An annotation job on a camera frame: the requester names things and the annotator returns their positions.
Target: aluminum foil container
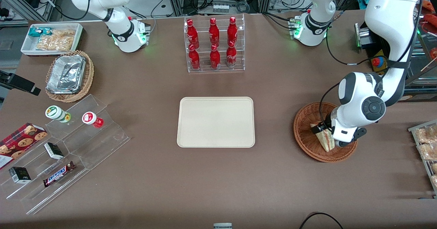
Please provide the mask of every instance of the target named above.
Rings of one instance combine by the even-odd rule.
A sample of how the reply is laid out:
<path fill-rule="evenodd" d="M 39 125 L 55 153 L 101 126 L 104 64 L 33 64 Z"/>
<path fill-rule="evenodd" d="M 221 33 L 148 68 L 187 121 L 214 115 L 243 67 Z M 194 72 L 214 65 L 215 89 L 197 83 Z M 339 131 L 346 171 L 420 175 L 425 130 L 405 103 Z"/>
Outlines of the aluminum foil container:
<path fill-rule="evenodd" d="M 57 58 L 45 89 L 52 94 L 78 93 L 81 90 L 85 64 L 86 59 L 81 55 Z"/>

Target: white tray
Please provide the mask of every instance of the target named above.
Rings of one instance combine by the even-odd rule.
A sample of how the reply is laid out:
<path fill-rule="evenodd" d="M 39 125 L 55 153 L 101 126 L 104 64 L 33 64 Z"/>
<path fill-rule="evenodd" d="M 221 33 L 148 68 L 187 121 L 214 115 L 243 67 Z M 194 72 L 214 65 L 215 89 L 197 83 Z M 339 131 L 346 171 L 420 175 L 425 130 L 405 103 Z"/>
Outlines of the white tray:
<path fill-rule="evenodd" d="M 179 106 L 178 145 L 184 148 L 250 148 L 255 144 L 249 97 L 185 97 Z"/>
<path fill-rule="evenodd" d="M 22 45 L 21 52 L 27 56 L 51 56 L 51 55 L 65 54 L 67 52 L 73 52 L 76 50 L 76 48 L 79 44 L 79 40 L 81 39 L 81 34 L 82 34 L 82 30 L 83 30 L 82 25 L 80 25 L 78 23 L 32 24 L 29 27 L 29 30 L 33 27 L 50 27 L 50 28 L 59 29 L 59 30 L 73 29 L 73 30 L 76 30 L 76 34 L 74 35 L 73 44 L 71 45 L 70 50 L 66 51 L 66 52 L 37 50 L 36 44 L 38 44 L 38 42 L 39 42 L 39 37 L 32 37 L 32 36 L 26 35 L 25 41 L 23 42 L 23 45 Z"/>

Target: red bottle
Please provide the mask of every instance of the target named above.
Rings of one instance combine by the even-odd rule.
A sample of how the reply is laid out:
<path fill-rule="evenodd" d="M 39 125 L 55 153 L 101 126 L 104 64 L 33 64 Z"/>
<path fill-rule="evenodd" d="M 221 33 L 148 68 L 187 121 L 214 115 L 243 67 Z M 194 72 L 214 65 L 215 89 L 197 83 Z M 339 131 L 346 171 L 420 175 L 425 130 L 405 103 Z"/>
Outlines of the red bottle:
<path fill-rule="evenodd" d="M 192 65 L 192 68 L 194 70 L 200 69 L 200 58 L 199 54 L 197 53 L 195 46 L 193 44 L 190 44 L 188 46 L 188 49 L 190 52 L 188 53 L 188 57 L 190 58 L 190 64 Z"/>
<path fill-rule="evenodd" d="M 237 50 L 233 41 L 228 42 L 228 50 L 226 50 L 226 66 L 233 68 L 237 61 Z"/>
<path fill-rule="evenodd" d="M 236 25 L 236 18 L 234 16 L 231 16 L 229 18 L 229 27 L 228 27 L 228 43 L 229 41 L 233 41 L 234 44 L 237 43 L 237 25 Z"/>
<path fill-rule="evenodd" d="M 198 49 L 199 48 L 199 36 L 197 35 L 197 30 L 193 26 L 193 21 L 191 19 L 187 20 L 187 26 L 188 26 L 188 30 L 187 30 L 188 41 L 190 42 L 190 44 L 194 45 L 195 49 Z"/>
<path fill-rule="evenodd" d="M 211 44 L 215 44 L 217 46 L 220 45 L 220 32 L 219 28 L 217 27 L 217 23 L 215 18 L 209 19 L 209 40 L 211 41 Z"/>
<path fill-rule="evenodd" d="M 211 53 L 209 54 L 209 58 L 211 59 L 211 68 L 214 70 L 220 69 L 220 53 L 217 51 L 217 48 L 217 45 L 211 45 Z"/>

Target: cookie box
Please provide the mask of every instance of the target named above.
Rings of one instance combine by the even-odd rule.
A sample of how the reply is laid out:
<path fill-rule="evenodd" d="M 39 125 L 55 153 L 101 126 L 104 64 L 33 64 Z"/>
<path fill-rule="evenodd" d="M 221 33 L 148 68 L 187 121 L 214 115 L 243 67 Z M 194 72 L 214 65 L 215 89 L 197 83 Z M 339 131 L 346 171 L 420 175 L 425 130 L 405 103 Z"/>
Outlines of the cookie box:
<path fill-rule="evenodd" d="M 0 170 L 18 159 L 24 152 L 47 136 L 42 127 L 26 123 L 17 131 L 0 141 Z"/>

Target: small black box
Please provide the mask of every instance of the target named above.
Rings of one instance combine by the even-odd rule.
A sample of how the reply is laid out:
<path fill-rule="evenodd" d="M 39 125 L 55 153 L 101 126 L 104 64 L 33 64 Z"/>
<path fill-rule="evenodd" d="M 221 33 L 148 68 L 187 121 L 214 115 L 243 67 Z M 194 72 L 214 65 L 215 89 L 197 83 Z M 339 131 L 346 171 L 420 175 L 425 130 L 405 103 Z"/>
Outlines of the small black box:
<path fill-rule="evenodd" d="M 62 154 L 62 151 L 59 149 L 57 145 L 47 142 L 44 144 L 44 148 L 51 158 L 58 159 L 58 160 L 64 158 L 64 154 Z"/>
<path fill-rule="evenodd" d="M 12 167 L 9 169 L 9 174 L 12 176 L 12 180 L 17 184 L 27 184 L 32 181 L 24 167 Z"/>

